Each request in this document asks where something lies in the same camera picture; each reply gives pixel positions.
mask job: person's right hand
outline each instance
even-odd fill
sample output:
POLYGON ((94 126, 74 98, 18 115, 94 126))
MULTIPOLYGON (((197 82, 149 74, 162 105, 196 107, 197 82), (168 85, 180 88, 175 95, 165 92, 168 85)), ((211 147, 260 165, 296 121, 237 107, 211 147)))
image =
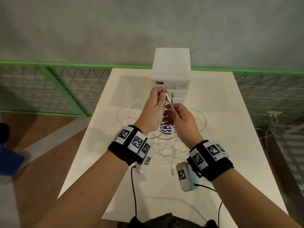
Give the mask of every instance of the person's right hand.
POLYGON ((189 148, 203 141, 192 113, 181 103, 174 104, 174 108, 166 105, 163 122, 166 126, 174 125, 177 136, 189 148))

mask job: black shoe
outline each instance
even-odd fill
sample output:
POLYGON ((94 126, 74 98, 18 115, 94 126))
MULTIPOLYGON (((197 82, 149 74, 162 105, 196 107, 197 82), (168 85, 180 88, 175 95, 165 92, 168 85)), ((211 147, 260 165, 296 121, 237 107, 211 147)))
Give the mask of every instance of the black shoe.
POLYGON ((10 135, 9 125, 3 122, 0 122, 0 144, 3 145, 8 139, 10 135))

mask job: power outlet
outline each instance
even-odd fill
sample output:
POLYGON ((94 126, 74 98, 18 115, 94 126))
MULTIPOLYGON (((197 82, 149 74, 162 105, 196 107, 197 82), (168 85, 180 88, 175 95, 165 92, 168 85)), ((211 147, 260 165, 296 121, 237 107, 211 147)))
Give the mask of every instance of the power outlet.
POLYGON ((268 111, 266 115, 269 115, 269 116, 279 116, 282 112, 277 112, 277 111, 268 111))

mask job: black wristband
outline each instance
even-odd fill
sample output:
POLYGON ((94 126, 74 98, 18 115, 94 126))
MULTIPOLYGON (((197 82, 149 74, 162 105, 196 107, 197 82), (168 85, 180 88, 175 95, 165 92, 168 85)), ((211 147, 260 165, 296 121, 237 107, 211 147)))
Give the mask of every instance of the black wristband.
POLYGON ((113 138, 108 150, 129 166, 141 163, 153 142, 136 126, 124 126, 113 138))
POLYGON ((228 169, 234 168, 233 163, 228 159, 229 154, 215 142, 202 141, 194 146, 187 158, 196 175, 213 181, 228 169))

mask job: table top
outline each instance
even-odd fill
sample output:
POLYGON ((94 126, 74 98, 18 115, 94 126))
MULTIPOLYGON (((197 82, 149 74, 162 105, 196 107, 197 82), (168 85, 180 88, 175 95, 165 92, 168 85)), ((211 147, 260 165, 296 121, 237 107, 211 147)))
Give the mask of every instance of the table top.
MULTIPOLYGON (((111 138, 121 128, 116 118, 120 109, 117 117, 123 125, 139 117, 151 90, 151 75, 152 70, 112 70, 59 196, 105 153, 111 138), (125 108, 139 98, 141 100, 130 108, 125 108)), ((205 115, 207 125, 201 132, 203 138, 218 141, 230 154, 235 169, 287 212, 233 74, 192 71, 190 78, 192 83, 185 105, 205 115)), ((197 111, 192 113, 202 129, 206 120, 197 111)), ((210 219, 217 221, 221 200, 215 192, 206 188, 181 190, 175 166, 186 161, 187 156, 182 152, 172 155, 170 142, 154 139, 153 147, 163 151, 152 150, 146 173, 133 174, 138 219, 144 222, 172 212, 200 225, 210 219)), ((181 149, 182 146, 181 142, 177 144, 181 149)), ((130 168, 104 219, 129 222, 135 215, 130 168)), ((198 183, 212 187, 204 178, 198 183)), ((221 227, 237 227, 224 205, 220 223, 221 227)))

